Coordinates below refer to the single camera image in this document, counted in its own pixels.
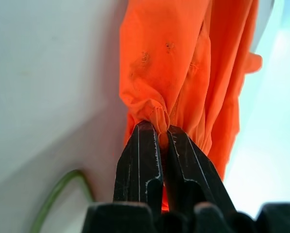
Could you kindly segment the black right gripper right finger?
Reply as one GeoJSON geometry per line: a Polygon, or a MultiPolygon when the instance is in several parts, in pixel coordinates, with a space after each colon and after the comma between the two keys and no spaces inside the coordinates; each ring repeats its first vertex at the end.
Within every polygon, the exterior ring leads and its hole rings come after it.
{"type": "Polygon", "coordinates": [[[170,126],[165,159],[165,186],[170,210],[191,213],[196,204],[210,202],[223,213],[236,209],[210,159],[179,127],[170,126]]]}

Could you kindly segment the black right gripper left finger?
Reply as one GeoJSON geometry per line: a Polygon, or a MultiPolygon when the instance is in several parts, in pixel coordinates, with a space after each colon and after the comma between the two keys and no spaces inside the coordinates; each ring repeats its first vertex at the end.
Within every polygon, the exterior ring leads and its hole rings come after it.
{"type": "Polygon", "coordinates": [[[161,211],[163,170],[158,136],[150,122],[138,123],[116,167],[113,201],[146,203],[161,211]]]}

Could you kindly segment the thin wire clothes hanger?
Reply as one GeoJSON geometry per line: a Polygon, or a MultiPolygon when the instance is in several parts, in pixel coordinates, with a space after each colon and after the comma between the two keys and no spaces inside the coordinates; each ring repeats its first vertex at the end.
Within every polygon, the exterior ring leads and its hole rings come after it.
{"type": "Polygon", "coordinates": [[[89,202],[96,201],[85,173],[80,169],[72,170],[61,177],[61,179],[54,185],[53,189],[50,191],[39,212],[37,213],[29,233],[41,233],[41,229],[53,205],[55,204],[55,201],[73,180],[79,180],[81,189],[89,202]]]}

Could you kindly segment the orange shirt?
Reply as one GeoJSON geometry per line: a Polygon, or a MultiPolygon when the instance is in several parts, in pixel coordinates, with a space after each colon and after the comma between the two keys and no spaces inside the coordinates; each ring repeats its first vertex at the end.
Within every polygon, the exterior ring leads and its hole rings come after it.
{"type": "Polygon", "coordinates": [[[250,51],[257,14],[258,0],[129,0],[120,27],[124,140],[146,120],[165,149],[178,126],[224,177],[244,77],[262,66],[250,51]]]}

